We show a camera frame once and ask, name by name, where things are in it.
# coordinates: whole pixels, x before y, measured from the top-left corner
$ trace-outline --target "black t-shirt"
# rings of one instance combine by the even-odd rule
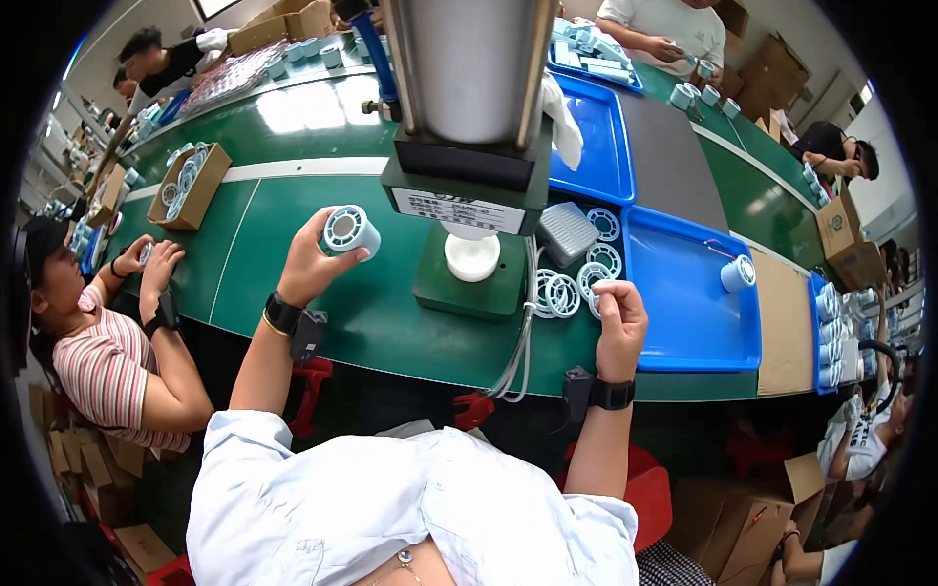
[[[791,145],[789,150],[798,160],[805,153],[817,153],[833,160],[845,160],[847,153],[843,150],[846,138],[843,131],[831,122],[815,122]]]

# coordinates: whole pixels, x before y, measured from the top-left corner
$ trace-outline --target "window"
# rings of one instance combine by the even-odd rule
[[[241,0],[195,0],[195,6],[202,14],[202,20],[207,21],[240,1]]]

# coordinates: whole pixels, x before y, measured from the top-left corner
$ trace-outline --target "black wristband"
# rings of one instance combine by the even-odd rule
[[[121,248],[121,249],[120,249],[120,252],[117,253],[117,256],[115,256],[113,259],[111,259],[111,274],[114,275],[114,276],[117,277],[117,278],[120,278],[121,280],[123,280],[123,279],[129,277],[129,276],[130,276],[130,273],[127,273],[126,275],[121,275],[120,273],[118,273],[117,271],[115,271],[115,270],[114,270],[114,261],[116,261],[119,257],[123,256],[123,254],[128,251],[128,248],[129,248],[129,247],[123,247],[123,248]]]

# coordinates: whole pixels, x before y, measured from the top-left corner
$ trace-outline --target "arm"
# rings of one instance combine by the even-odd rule
[[[596,347],[597,376],[607,383],[635,380],[648,315],[635,285],[600,283],[602,333]],[[593,494],[621,499],[628,480],[628,437],[632,405],[620,411],[590,407],[567,473],[566,494]]]
[[[325,221],[336,209],[324,207],[316,212],[296,233],[290,245],[277,291],[284,302],[294,307],[309,305],[310,301],[323,294],[333,279],[369,254],[364,248],[356,248],[329,257],[319,248]],[[292,365],[290,338],[274,331],[262,317],[234,381],[228,408],[283,416]]]
[[[144,324],[156,316],[159,296],[185,254],[169,240],[153,247],[140,284],[140,319]],[[151,342],[161,376],[147,377],[141,427],[171,432],[204,429],[215,409],[182,337],[161,327]]]
[[[98,291],[101,293],[102,305],[105,308],[114,301],[121,285],[124,284],[124,279],[129,277],[131,273],[139,273],[144,270],[144,266],[140,264],[140,251],[148,242],[151,244],[154,242],[153,236],[144,234],[133,241],[133,244],[127,248],[127,252],[114,259],[114,269],[118,275],[113,273],[111,264],[107,263],[101,267],[98,274],[92,279],[91,284],[98,287]]]

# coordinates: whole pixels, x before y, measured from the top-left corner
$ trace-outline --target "striped shirt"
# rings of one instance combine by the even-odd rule
[[[104,307],[94,285],[82,291],[78,307],[85,313],[100,308],[98,323],[53,349],[53,365],[68,398],[88,421],[105,433],[143,447],[183,452],[187,433],[140,429],[149,373],[159,376],[157,356],[144,331],[126,315]]]

